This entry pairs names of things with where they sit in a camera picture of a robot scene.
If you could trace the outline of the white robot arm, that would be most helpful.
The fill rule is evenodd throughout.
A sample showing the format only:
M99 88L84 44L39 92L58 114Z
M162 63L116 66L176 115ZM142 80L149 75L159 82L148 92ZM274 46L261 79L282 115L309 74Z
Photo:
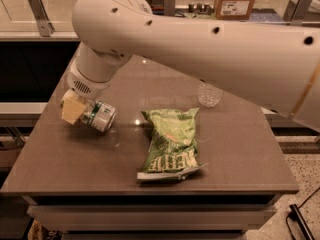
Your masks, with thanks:
M145 0L78 0L67 81L94 100L138 55L320 131L320 29L157 16Z

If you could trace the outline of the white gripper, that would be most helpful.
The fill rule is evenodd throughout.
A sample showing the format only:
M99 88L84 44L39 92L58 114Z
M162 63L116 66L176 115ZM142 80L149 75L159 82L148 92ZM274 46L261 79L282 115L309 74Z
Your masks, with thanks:
M71 89L61 100L61 118L74 125L86 111L87 99L95 100L108 87L109 81L110 69L105 63L85 64L73 61L67 75L67 83Z

